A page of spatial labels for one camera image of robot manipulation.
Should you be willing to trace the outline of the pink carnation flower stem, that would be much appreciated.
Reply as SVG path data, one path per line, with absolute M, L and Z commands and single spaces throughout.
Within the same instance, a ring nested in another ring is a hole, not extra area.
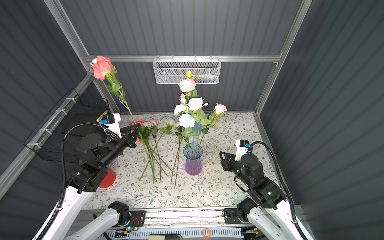
M 198 97 L 196 83 L 193 80 L 193 77 L 195 77 L 195 75 L 193 75 L 191 71 L 188 71 L 186 72 L 186 76 L 186 79 L 182 79 L 179 82 L 179 87 L 182 92 L 180 95 L 180 102 L 182 104 L 187 103 L 192 98 Z

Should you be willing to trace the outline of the white blue carnation stem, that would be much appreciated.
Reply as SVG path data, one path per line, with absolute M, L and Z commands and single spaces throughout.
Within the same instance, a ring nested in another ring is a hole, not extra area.
M 191 147 L 190 136 L 193 134 L 195 119 L 188 112 L 186 105 L 179 104 L 174 108 L 174 115 L 178 117 L 178 126 L 176 127 L 176 136 L 183 139 L 188 148 Z

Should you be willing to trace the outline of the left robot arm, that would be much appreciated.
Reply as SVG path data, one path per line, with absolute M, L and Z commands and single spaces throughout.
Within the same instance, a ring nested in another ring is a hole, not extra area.
M 118 136 L 110 127 L 99 125 L 106 137 L 98 133 L 88 134 L 75 148 L 80 156 L 80 164 L 69 177 L 65 167 L 65 141 L 61 144 L 62 189 L 60 198 L 43 223 L 35 240 L 95 240 L 109 228 L 119 225 L 125 227 L 130 222 L 129 207 L 115 201 L 96 219 L 74 235 L 67 233 L 85 203 L 95 194 L 108 175 L 109 165 L 122 155 L 126 148 L 134 149 L 140 133 L 140 124 L 122 128 Z

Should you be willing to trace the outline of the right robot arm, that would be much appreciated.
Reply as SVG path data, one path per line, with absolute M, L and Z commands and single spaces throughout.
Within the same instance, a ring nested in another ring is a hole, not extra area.
M 220 152 L 224 171 L 235 174 L 248 189 L 248 198 L 237 204 L 239 219 L 254 225 L 269 240 L 312 240 L 313 237 L 294 214 L 288 198 L 281 188 L 268 179 L 263 165 L 251 153 L 236 159 L 233 154 Z

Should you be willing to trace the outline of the coral pink rose stem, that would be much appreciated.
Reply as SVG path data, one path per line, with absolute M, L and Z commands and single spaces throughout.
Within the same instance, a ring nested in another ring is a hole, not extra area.
M 94 77 L 100 81 L 107 80 L 107 90 L 116 96 L 120 103 L 129 111 L 133 122 L 136 124 L 133 113 L 126 100 L 126 93 L 124 92 L 123 85 L 118 81 L 116 74 L 118 73 L 116 67 L 112 64 L 110 58 L 98 56 L 92 60 L 91 66 L 93 69 Z

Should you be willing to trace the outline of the white rose stem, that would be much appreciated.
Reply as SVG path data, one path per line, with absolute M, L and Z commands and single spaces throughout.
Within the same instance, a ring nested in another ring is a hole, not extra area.
M 190 116 L 191 119 L 194 120 L 195 123 L 198 123 L 198 130 L 196 132 L 193 132 L 195 136 L 197 136 L 197 141 L 200 140 L 200 134 L 201 134 L 201 128 L 203 123 L 205 123 L 205 112 L 203 110 L 203 107 L 206 107 L 208 103 L 204 102 L 204 99 L 202 97 L 200 98 L 192 98 L 188 102 L 188 108 L 190 110 Z

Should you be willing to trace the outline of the light pink rose stem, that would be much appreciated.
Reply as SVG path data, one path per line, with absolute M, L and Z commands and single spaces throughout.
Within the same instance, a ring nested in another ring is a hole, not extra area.
M 203 143 L 203 140 L 205 136 L 209 133 L 209 130 L 215 129 L 217 127 L 218 121 L 226 111 L 227 107 L 225 105 L 216 104 L 214 108 L 214 113 L 210 113 L 207 117 L 204 117 L 200 120 L 200 125 L 204 126 L 204 128 L 202 128 L 203 137 L 200 140 L 200 145 Z

